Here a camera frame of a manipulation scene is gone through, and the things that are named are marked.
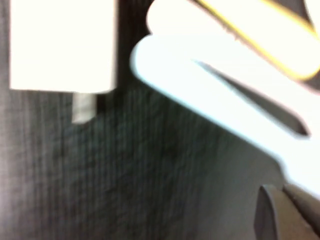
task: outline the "dark background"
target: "dark background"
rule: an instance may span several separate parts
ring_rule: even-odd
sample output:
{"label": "dark background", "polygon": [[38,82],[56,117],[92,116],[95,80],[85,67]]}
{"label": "dark background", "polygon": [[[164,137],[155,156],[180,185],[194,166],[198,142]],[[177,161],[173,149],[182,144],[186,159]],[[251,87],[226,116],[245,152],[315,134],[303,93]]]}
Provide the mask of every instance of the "dark background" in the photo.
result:
{"label": "dark background", "polygon": [[[9,90],[9,0],[0,0],[0,239],[254,239],[258,188],[281,186],[279,166],[132,76],[151,2],[120,0],[120,87],[77,126],[71,94]],[[302,0],[280,2],[307,17]]]}

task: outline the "textured fabric surface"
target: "textured fabric surface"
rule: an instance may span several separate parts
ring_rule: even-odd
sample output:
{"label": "textured fabric surface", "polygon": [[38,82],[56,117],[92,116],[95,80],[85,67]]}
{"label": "textured fabric surface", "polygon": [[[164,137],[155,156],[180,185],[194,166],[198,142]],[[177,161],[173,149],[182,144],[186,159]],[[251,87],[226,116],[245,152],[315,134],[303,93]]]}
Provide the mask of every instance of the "textured fabric surface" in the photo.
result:
{"label": "textured fabric surface", "polygon": [[[278,165],[134,79],[129,54],[147,34],[152,0],[120,2],[122,87],[99,96],[98,116],[76,126],[71,94],[9,90],[1,0],[0,239],[254,239],[258,189],[282,184]],[[287,2],[304,14],[302,1]]]}

